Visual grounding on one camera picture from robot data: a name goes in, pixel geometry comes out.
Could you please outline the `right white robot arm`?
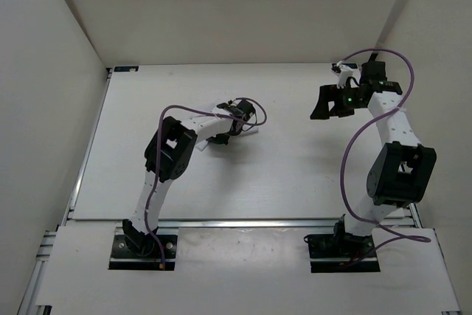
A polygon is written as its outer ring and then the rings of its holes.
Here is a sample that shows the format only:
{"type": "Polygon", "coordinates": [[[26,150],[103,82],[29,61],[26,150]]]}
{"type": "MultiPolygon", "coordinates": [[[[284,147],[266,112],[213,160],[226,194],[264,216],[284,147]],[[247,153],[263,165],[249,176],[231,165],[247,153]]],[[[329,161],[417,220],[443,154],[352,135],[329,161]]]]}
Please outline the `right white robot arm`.
{"type": "Polygon", "coordinates": [[[334,63],[336,84],[319,89],[312,120],[348,117],[365,108],[372,115],[381,140],[381,150],[367,174],[366,194],[336,222],[327,235],[309,235],[305,241],[316,257],[355,257],[373,248],[372,231],[392,212],[422,200],[434,165],[435,149],[427,148],[414,134],[403,110],[400,84],[386,77],[382,61],[355,67],[334,63]]]}

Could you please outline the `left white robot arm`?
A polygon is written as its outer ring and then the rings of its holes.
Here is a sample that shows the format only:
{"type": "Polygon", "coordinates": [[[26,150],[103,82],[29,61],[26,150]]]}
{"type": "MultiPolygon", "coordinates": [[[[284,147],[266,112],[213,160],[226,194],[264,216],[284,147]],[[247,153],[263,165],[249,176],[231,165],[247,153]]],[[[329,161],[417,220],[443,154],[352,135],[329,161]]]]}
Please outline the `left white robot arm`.
{"type": "Polygon", "coordinates": [[[159,215],[172,183],[190,164],[195,148],[229,140],[264,125],[266,110],[252,98],[237,97],[210,110],[169,105],[161,112],[158,127],[145,148],[145,183],[132,216],[122,221],[127,247],[138,257],[158,252],[164,242],[157,235],[159,215]]]}

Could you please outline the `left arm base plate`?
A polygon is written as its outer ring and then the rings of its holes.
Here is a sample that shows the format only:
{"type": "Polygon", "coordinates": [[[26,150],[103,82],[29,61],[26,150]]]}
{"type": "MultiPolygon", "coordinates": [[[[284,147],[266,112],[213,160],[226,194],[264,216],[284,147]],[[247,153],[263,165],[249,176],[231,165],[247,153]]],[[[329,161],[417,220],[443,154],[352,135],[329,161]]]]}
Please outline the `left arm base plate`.
{"type": "Polygon", "coordinates": [[[158,235],[164,250],[164,265],[161,262],[161,249],[152,238],[150,243],[139,251],[130,238],[120,228],[114,231],[114,239],[108,261],[109,270],[127,271],[174,271],[178,236],[173,234],[158,235]]]}

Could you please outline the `front aluminium rail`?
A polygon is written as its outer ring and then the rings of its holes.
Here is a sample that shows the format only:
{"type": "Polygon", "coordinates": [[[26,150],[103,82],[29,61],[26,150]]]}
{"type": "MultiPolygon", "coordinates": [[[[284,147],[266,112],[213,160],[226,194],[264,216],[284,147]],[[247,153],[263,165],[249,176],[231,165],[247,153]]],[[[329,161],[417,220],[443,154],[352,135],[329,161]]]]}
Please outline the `front aluminium rail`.
{"type": "MultiPolygon", "coordinates": [[[[334,226],[337,219],[161,219],[159,228],[177,229],[177,228],[328,228],[334,226]]],[[[76,220],[69,219],[66,225],[78,226],[96,226],[102,224],[111,224],[121,226],[121,221],[115,220],[76,220]]],[[[404,218],[387,218],[383,220],[384,226],[415,227],[414,219],[411,216],[404,218]]]]}

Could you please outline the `left blue corner label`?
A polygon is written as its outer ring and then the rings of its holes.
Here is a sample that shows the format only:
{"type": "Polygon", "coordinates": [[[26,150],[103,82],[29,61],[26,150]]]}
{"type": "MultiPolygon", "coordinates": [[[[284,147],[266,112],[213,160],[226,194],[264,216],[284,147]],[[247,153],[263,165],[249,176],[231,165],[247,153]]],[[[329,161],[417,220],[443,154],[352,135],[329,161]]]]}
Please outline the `left blue corner label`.
{"type": "Polygon", "coordinates": [[[114,72],[138,72],[139,66],[115,66],[114,72]]]}

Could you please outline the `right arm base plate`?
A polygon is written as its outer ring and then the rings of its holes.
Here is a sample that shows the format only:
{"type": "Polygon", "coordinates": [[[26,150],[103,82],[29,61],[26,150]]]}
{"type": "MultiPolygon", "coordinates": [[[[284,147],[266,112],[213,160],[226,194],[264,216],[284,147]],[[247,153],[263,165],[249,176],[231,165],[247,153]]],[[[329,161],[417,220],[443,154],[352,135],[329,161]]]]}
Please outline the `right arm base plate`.
{"type": "Polygon", "coordinates": [[[336,240],[330,234],[309,234],[304,236],[304,242],[308,245],[312,274],[381,271],[372,237],[351,241],[336,240]]]}

